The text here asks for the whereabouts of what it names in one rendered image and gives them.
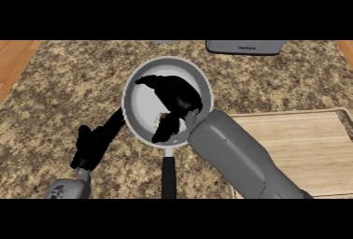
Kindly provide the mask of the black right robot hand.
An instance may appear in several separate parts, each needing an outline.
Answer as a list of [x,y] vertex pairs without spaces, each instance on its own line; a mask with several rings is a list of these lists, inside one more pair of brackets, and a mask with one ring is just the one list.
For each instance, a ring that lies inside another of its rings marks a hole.
[[187,114],[202,109],[201,96],[190,83],[178,76],[149,75],[134,81],[136,85],[146,85],[168,113],[159,117],[152,142],[167,142],[172,135],[178,133],[180,123]]

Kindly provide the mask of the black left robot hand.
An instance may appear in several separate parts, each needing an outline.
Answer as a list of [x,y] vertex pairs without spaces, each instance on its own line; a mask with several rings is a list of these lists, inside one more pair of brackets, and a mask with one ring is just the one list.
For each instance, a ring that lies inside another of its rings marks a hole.
[[75,153],[71,162],[72,169],[82,168],[91,171],[96,168],[124,124],[122,110],[118,109],[106,123],[93,130],[87,125],[78,127]]

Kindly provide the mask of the pale wooden tray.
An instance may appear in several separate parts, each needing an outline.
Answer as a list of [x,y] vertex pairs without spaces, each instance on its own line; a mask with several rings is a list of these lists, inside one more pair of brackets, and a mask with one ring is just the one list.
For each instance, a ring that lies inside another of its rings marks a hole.
[[276,166],[317,199],[353,199],[353,118],[342,107],[235,114]]

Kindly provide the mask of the dark grey appliance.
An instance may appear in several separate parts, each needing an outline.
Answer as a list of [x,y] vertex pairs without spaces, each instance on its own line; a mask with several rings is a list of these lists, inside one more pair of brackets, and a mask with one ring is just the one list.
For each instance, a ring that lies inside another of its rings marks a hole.
[[215,54],[271,56],[280,53],[285,40],[206,40],[205,48]]

